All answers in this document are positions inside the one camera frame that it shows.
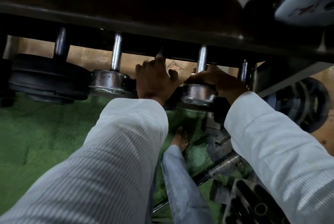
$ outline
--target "green carpet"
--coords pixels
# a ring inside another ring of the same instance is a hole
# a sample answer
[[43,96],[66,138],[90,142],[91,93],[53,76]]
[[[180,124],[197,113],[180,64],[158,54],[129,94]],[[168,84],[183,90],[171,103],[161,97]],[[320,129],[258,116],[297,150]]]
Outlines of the green carpet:
[[[18,94],[15,104],[0,109],[0,215],[6,212],[48,169],[66,159],[82,146],[87,133],[95,125],[109,99],[90,97],[71,105],[52,105],[29,100]],[[170,144],[172,135],[182,125],[190,144],[185,159],[191,175],[212,164],[206,153],[207,135],[201,131],[204,114],[169,111],[169,134],[160,155]],[[212,181],[200,186],[208,200]],[[157,173],[155,203],[167,197],[161,167]],[[209,201],[215,220],[220,205]],[[155,218],[171,218],[169,207],[159,210]]]

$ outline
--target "light blue jeans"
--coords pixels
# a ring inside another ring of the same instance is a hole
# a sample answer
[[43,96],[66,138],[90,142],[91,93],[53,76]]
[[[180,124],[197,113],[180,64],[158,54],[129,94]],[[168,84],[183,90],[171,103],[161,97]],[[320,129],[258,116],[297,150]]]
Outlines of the light blue jeans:
[[[190,177],[181,149],[170,146],[161,159],[162,173],[175,224],[211,224],[213,218],[210,208],[199,189]],[[150,200],[146,214],[146,223],[152,223],[153,195],[156,178],[150,190]]]

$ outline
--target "sleeve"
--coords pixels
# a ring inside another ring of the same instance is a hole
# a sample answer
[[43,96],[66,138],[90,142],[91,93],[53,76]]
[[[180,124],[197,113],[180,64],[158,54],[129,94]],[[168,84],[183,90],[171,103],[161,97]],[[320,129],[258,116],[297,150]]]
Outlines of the sleeve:
[[0,223],[143,223],[167,133],[156,101],[112,100],[83,146],[40,177]]
[[233,103],[224,126],[291,223],[333,222],[334,158],[313,136],[253,92]]

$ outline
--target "leg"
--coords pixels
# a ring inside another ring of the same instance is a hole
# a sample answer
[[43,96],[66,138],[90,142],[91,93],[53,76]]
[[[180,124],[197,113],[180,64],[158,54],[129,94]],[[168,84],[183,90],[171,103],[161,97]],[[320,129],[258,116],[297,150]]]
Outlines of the leg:
[[157,169],[158,169],[158,165],[156,165],[155,167],[154,176],[153,176],[153,180],[152,180],[152,184],[151,184],[151,188],[150,188],[150,192],[148,196],[148,204],[147,204],[147,210],[146,210],[146,215],[145,215],[145,224],[152,224],[153,207],[154,207],[153,198],[154,198],[154,193],[155,193],[155,186],[157,183]]
[[190,177],[182,156],[188,139],[186,133],[181,136],[181,132],[182,127],[178,129],[161,161],[173,220],[175,224],[211,224],[213,218],[210,208]]

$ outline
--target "long-sleeve shirt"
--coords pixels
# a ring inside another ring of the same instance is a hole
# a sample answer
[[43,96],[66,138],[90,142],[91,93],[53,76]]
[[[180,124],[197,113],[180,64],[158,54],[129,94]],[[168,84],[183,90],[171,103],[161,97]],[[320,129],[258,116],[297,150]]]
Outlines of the long-sleeve shirt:
[[[332,223],[334,158],[253,92],[225,128],[291,223]],[[143,223],[168,120],[153,100],[114,99],[84,145],[45,173],[0,223]]]

